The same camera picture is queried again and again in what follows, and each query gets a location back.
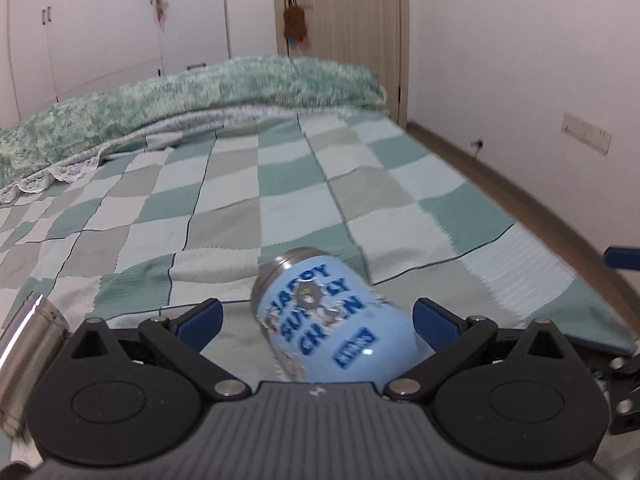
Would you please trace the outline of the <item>light blue printed cup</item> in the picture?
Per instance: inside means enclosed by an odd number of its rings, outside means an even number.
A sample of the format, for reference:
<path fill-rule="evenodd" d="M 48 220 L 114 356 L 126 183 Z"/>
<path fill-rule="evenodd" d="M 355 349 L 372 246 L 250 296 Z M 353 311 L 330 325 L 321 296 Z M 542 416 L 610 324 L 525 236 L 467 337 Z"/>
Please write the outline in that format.
<path fill-rule="evenodd" d="M 292 382 L 370 382 L 383 389 L 434 354 L 408 314 L 317 248 L 291 249 L 263 263 L 250 305 Z"/>

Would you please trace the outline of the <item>stainless steel cup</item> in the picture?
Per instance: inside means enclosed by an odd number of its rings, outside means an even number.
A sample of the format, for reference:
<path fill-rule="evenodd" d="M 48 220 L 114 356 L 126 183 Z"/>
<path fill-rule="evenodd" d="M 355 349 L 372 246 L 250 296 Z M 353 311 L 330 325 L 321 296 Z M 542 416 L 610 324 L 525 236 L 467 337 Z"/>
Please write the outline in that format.
<path fill-rule="evenodd" d="M 10 438 L 23 427 L 27 401 L 60 351 L 70 326 L 43 294 L 31 292 L 1 335 L 1 430 Z"/>

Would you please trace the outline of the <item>checkered green bed blanket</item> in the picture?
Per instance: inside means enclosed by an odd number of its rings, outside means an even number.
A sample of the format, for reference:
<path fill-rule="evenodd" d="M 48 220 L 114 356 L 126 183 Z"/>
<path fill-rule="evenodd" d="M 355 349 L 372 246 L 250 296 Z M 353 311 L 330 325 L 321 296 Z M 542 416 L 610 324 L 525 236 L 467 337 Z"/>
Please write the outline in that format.
<path fill-rule="evenodd" d="M 634 334 L 574 270 L 466 177 L 373 113 L 171 119 L 127 136 L 72 183 L 1 209 L 1 315 L 31 292 L 71 326 L 134 325 L 216 297 L 207 348 L 248 382 L 279 367 L 248 308 L 259 266 L 310 246 L 409 310 L 427 296 L 506 327 L 542 315 L 632 349 Z"/>

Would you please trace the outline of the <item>green floral duvet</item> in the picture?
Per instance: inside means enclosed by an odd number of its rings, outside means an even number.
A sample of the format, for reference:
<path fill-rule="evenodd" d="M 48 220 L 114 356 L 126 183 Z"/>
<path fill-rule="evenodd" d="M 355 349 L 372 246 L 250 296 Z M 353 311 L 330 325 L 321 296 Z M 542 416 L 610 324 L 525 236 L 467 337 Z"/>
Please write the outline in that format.
<path fill-rule="evenodd" d="M 234 58 L 71 98 L 2 130 L 1 185 L 186 113 L 244 105 L 385 112 L 386 104 L 385 90 L 366 66 L 277 55 Z"/>

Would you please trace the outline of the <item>white wardrobe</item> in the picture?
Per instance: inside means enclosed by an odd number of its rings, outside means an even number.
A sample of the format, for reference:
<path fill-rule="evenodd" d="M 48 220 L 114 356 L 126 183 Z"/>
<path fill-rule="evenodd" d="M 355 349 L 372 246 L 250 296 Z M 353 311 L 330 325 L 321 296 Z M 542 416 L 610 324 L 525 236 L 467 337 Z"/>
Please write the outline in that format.
<path fill-rule="evenodd" d="M 1 125 L 75 96 L 277 50 L 273 0 L 1 0 Z"/>

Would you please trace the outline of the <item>beige wooden door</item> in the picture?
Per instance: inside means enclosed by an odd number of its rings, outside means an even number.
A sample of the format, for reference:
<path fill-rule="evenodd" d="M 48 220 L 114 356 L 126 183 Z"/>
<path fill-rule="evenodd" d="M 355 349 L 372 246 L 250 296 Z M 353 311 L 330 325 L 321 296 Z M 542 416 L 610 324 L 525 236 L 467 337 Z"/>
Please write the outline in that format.
<path fill-rule="evenodd" d="M 284 39 L 283 14 L 295 3 L 305 11 L 307 37 Z M 274 0 L 280 55 L 312 56 L 365 65 L 387 93 L 390 117 L 407 122 L 409 0 Z"/>

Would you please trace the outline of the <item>white wall switch panel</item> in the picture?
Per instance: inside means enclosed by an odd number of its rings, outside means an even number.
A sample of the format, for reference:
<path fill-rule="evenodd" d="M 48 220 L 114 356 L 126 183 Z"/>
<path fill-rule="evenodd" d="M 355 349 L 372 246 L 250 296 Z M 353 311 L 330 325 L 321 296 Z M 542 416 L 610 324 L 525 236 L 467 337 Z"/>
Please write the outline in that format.
<path fill-rule="evenodd" d="M 602 155 L 608 154 L 612 134 L 600 127 L 591 125 L 570 113 L 564 113 L 561 125 L 562 133 L 574 136 L 575 139 L 590 146 Z"/>

